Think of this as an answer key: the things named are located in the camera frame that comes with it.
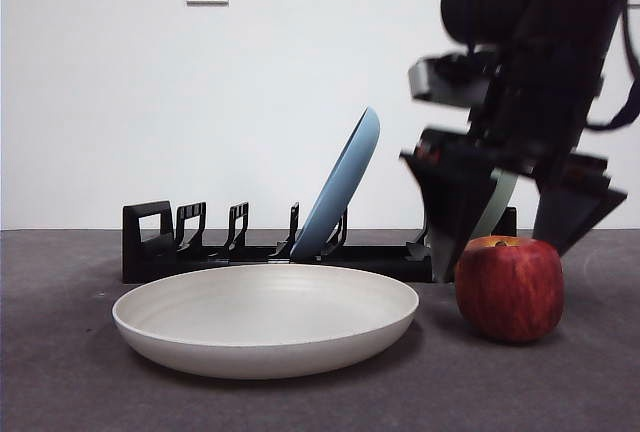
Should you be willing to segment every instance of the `red apple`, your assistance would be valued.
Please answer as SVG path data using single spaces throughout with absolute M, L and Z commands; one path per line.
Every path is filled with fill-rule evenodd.
M 455 287 L 462 315 L 494 339 L 539 339 L 562 316 L 560 257 L 540 240 L 492 235 L 470 241 L 456 264 Z

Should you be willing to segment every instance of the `dish rack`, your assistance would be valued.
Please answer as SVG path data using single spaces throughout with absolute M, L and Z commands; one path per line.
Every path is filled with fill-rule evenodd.
M 176 228 L 169 201 L 127 205 L 122 209 L 122 281 L 146 283 L 164 277 L 195 270 L 232 265 L 293 263 L 289 254 L 296 241 L 300 206 L 296 202 L 290 211 L 289 233 L 274 245 L 246 245 L 249 226 L 249 203 L 229 209 L 227 240 L 222 245 L 206 245 L 207 204 L 178 207 Z M 143 239 L 140 219 L 160 216 L 159 235 Z M 185 221 L 198 218 L 198 230 L 185 240 Z M 516 235 L 516 209 L 508 207 L 493 234 Z M 347 240 L 347 210 L 333 234 L 320 252 L 308 260 L 295 263 L 330 265 L 367 270 L 403 282 L 432 282 L 431 259 L 425 226 L 418 236 L 401 245 L 345 245 Z

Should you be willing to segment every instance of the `black cable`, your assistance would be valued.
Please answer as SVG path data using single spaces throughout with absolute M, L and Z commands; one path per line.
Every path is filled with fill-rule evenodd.
M 627 65 L 633 75 L 634 80 L 640 79 L 640 63 L 638 57 L 633 50 L 633 44 L 631 43 L 631 32 L 629 27 L 629 2 L 627 6 L 622 9 L 622 33 L 624 36 L 624 52 L 627 56 Z
M 627 57 L 627 65 L 631 75 L 633 75 L 633 84 L 629 91 L 629 96 L 624 107 L 620 109 L 611 122 L 608 124 L 591 124 L 587 123 L 585 128 L 594 132 L 603 132 L 607 130 L 615 130 L 625 125 L 633 123 L 640 116 L 640 62 L 633 50 L 633 43 L 631 42 L 631 30 L 629 27 L 629 9 L 632 8 L 629 5 L 629 0 L 624 2 L 622 7 L 622 34 L 624 37 L 624 52 Z

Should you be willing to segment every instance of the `table surface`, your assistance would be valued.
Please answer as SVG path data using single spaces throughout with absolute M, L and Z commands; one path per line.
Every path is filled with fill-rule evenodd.
M 484 340 L 452 285 L 412 284 L 415 320 L 385 352 L 275 381 L 191 376 L 133 352 L 111 319 L 134 287 L 120 281 L 120 241 L 119 231 L 0 235 L 3 431 L 640 430 L 640 230 L 593 231 L 564 257 L 564 316 L 537 343 Z

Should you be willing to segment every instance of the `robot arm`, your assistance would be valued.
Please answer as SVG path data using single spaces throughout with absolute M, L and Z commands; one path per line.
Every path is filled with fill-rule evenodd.
M 427 128 L 402 157 L 422 189 L 434 279 L 446 282 L 495 189 L 495 168 L 536 182 L 534 237 L 561 254 L 626 198 L 609 188 L 605 159 L 575 152 L 582 131 L 599 128 L 589 126 L 587 114 L 626 0 L 442 0 L 441 6 L 447 32 L 468 53 L 419 60 L 409 71 L 411 93 L 470 108 L 471 127 L 466 134 Z M 600 128 L 631 122 L 639 93 L 634 84 L 616 119 L 624 117 Z

